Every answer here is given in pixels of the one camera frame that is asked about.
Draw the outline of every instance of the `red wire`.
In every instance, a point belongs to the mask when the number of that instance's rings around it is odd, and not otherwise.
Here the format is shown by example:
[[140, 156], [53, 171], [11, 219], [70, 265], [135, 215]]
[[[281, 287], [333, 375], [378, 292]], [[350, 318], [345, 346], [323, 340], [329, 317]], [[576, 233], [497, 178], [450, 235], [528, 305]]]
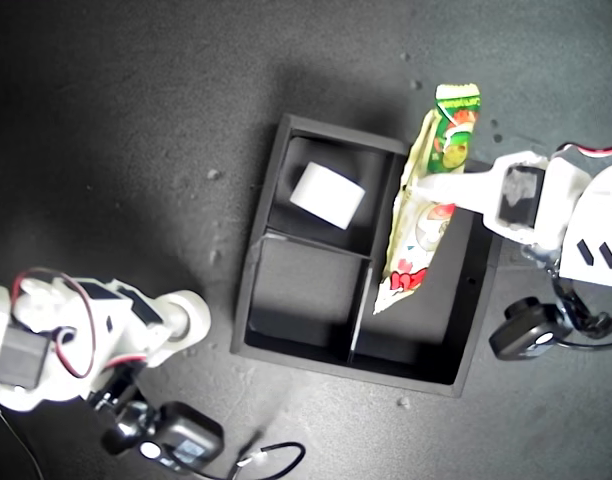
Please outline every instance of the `red wire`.
[[118, 355], [117, 357], [111, 359], [104, 368], [113, 368], [117, 365], [121, 365], [122, 363], [127, 362], [143, 362], [146, 360], [146, 355], [136, 353], [134, 355], [126, 354], [126, 355]]
[[612, 147], [608, 148], [588, 148], [578, 143], [565, 143], [557, 149], [557, 151], [566, 150], [569, 147], [574, 147], [579, 150], [582, 154], [590, 157], [609, 157], [612, 155]]
[[64, 280], [64, 283], [66, 283], [66, 285], [68, 285], [73, 290], [75, 290], [81, 297], [82, 301], [84, 302], [84, 307], [86, 308], [86, 313], [88, 314], [88, 321], [90, 324], [91, 347], [92, 347], [90, 362], [88, 363], [88, 368], [86, 369], [84, 373], [79, 373], [70, 363], [68, 358], [66, 358], [66, 355], [64, 355], [64, 352], [62, 351], [62, 348], [61, 348], [62, 345], [58, 341], [55, 342], [55, 345], [56, 345], [55, 352], [61, 364], [68, 371], [68, 373], [70, 373], [73, 377], [79, 378], [79, 379], [88, 377], [88, 375], [90, 375], [95, 365], [95, 353], [97, 351], [97, 337], [95, 335], [95, 320], [93, 318], [93, 311], [90, 308], [90, 302], [89, 302], [90, 298], [88, 297], [86, 290], [84, 290], [82, 286], [79, 283], [77, 283], [76, 280], [69, 277], [63, 272], [59, 272], [57, 270], [51, 270], [49, 268], [42, 268], [42, 267], [30, 268], [20, 273], [19, 275], [17, 275], [17, 277], [15, 277], [15, 280], [13, 281], [13, 286], [11, 289], [11, 299], [10, 299], [11, 316], [13, 315], [13, 309], [15, 308], [15, 303], [17, 303], [17, 299], [19, 298], [19, 291], [20, 291], [22, 281], [24, 280], [24, 278], [28, 277], [30, 274], [33, 274], [33, 273], [48, 273], [55, 277], [61, 277]]

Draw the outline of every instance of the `snack bag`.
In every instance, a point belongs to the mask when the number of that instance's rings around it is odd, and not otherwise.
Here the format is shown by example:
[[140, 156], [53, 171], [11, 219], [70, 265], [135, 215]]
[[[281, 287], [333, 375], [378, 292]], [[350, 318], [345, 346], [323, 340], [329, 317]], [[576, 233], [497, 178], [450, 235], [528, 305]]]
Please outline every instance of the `snack bag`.
[[464, 171], [468, 144], [481, 104], [477, 85], [440, 85], [436, 108], [424, 117], [410, 149], [393, 204], [386, 265], [374, 313], [412, 295], [442, 239], [454, 205], [438, 205], [415, 195], [417, 180], [427, 173]]

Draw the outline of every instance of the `cartoon graphic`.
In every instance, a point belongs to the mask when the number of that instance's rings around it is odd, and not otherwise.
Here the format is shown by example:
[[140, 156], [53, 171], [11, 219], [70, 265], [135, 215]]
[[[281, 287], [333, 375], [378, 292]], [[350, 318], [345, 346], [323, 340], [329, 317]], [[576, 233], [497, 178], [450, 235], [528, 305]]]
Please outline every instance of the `cartoon graphic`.
[[429, 205], [424, 209], [415, 226], [415, 239], [426, 252], [434, 252], [439, 245], [455, 205]]
[[399, 290], [402, 289], [404, 292], [417, 288], [424, 277], [428, 268], [422, 268], [417, 273], [399, 273], [393, 272], [390, 274], [390, 289]]
[[468, 142], [477, 120], [477, 113], [472, 110], [459, 110], [452, 116], [446, 127], [446, 139], [435, 138], [434, 147], [443, 152], [442, 165], [449, 169], [459, 167], [468, 156]]

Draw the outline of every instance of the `dark gray table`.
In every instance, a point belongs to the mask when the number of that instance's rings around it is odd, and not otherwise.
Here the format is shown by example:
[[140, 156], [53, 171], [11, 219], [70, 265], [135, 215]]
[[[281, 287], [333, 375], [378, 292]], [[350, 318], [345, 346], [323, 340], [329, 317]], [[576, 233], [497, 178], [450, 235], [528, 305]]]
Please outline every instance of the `dark gray table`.
[[[509, 302], [550, 296], [510, 245], [461, 399], [228, 353], [280, 115], [411, 140], [434, 86], [467, 81], [483, 93], [480, 160], [612, 144], [612, 1], [2, 0], [0, 282], [43, 264], [200, 291], [208, 339], [143, 387], [224, 425], [215, 474], [265, 427], [263, 443], [308, 446], [295, 479], [612, 479], [612, 352], [500, 363], [487, 347]], [[171, 478], [104, 456], [81, 403], [13, 420], [49, 479]], [[31, 474], [0, 426], [0, 478]]]

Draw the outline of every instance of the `green package label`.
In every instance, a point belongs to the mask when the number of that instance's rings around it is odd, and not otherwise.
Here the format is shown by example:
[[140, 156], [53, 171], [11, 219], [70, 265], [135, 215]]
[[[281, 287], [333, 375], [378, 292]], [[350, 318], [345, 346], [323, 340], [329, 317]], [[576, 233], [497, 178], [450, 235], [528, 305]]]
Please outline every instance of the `green package label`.
[[437, 114], [440, 121], [428, 159], [428, 173], [452, 172], [463, 168], [480, 105], [479, 92], [458, 98], [439, 98], [438, 95]]

